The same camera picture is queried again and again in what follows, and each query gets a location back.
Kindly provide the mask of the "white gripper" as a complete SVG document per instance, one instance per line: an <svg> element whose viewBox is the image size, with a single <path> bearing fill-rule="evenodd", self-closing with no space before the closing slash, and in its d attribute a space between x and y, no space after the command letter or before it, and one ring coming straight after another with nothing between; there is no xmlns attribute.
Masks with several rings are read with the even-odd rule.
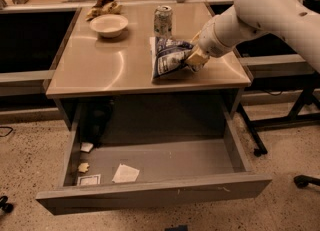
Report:
<svg viewBox="0 0 320 231"><path fill-rule="evenodd" d="M213 16L190 41L194 46L185 60L194 72L201 70L210 56L219 58L231 52L238 44L264 35L254 27L244 23L233 6L225 12Z"/></svg>

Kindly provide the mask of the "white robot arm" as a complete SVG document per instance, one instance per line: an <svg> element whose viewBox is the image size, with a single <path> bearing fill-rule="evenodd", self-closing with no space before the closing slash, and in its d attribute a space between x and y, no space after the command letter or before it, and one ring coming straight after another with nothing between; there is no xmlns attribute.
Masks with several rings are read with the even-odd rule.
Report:
<svg viewBox="0 0 320 231"><path fill-rule="evenodd" d="M234 0L213 16L194 37L186 59L191 66L220 58L236 45L271 33L320 72L320 14L298 0Z"/></svg>

